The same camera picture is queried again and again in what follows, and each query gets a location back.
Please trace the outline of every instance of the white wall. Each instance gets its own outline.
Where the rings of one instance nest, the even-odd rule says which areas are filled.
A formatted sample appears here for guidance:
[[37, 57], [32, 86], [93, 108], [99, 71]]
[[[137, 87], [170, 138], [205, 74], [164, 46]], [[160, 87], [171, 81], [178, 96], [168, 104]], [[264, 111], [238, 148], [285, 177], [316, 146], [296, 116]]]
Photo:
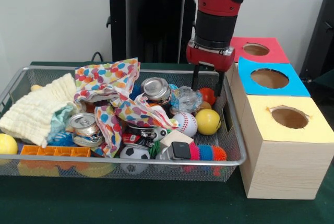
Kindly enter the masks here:
[[95, 51], [111, 60], [109, 15], [109, 0], [0, 0], [0, 73], [31, 61], [88, 61]]
[[[299, 71], [322, 0], [245, 0], [235, 36], [276, 37]], [[0, 0], [0, 91], [31, 61], [111, 59], [109, 0]]]
[[322, 0], [245, 0], [235, 36], [276, 37], [299, 72]]

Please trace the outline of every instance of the orange ice cube tray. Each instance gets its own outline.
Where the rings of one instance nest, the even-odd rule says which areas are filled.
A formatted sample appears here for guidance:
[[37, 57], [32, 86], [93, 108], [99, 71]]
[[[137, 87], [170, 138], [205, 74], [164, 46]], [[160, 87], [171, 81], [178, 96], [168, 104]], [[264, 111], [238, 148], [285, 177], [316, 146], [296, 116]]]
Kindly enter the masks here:
[[[68, 157], [90, 157], [89, 147], [46, 147], [41, 148], [39, 146], [24, 145], [21, 151], [21, 155], [37, 155], [37, 156], [68, 156]], [[67, 170], [72, 166], [76, 166], [78, 169], [87, 168], [88, 164], [85, 162], [55, 162], [46, 161], [41, 163], [35, 161], [22, 160], [22, 163], [27, 165], [29, 168], [45, 167], [53, 168], [58, 165], [61, 169]]]

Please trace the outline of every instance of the black cord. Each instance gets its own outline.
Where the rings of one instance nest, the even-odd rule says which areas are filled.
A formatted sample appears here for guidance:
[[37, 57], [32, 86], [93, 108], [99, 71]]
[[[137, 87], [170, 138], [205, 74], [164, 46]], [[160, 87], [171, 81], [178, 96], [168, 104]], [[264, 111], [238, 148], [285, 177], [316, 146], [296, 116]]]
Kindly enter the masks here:
[[103, 57], [102, 57], [102, 54], [101, 54], [100, 52], [95, 52], [95, 53], [93, 54], [93, 57], [92, 57], [92, 60], [91, 60], [91, 61], [94, 61], [94, 60], [95, 60], [96, 55], [98, 55], [98, 56], [100, 57], [101, 62], [104, 61], [104, 60], [103, 60]]

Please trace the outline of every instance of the circular hole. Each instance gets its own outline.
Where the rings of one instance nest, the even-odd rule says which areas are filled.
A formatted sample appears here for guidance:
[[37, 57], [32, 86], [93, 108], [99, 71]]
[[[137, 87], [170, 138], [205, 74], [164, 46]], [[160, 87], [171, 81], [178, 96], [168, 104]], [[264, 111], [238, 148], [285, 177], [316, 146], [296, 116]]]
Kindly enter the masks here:
[[308, 119], [302, 111], [295, 108], [280, 107], [271, 112], [276, 122], [288, 128], [304, 128], [308, 124]]
[[246, 44], [244, 45], [243, 49], [246, 53], [256, 56], [264, 56], [270, 52], [269, 48], [266, 46], [255, 43]]
[[250, 76], [260, 86], [271, 89], [283, 88], [289, 84], [289, 78], [285, 74], [272, 69], [259, 69]]

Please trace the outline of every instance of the metal mesh basket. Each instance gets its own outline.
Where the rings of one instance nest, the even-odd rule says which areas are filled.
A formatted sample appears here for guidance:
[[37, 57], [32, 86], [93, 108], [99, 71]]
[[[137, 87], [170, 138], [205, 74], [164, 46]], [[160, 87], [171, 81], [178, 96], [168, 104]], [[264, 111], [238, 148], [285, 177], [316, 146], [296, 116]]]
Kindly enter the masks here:
[[[30, 66], [20, 70], [0, 95], [3, 115], [17, 100], [30, 92], [32, 85], [45, 86], [66, 73], [74, 75], [72, 67]], [[141, 70], [137, 84], [148, 77], [161, 77], [170, 84], [191, 86], [192, 72]], [[199, 88], [213, 88], [218, 74], [200, 72]], [[212, 136], [197, 133], [196, 144], [217, 145], [225, 149], [227, 161], [169, 161], [108, 158], [73, 158], [50, 156], [0, 155], [1, 175], [62, 176], [110, 179], [154, 179], [186, 181], [226, 181], [236, 166], [246, 159], [246, 151], [236, 118], [233, 99], [225, 79], [221, 96], [214, 104], [223, 119], [222, 127]]]

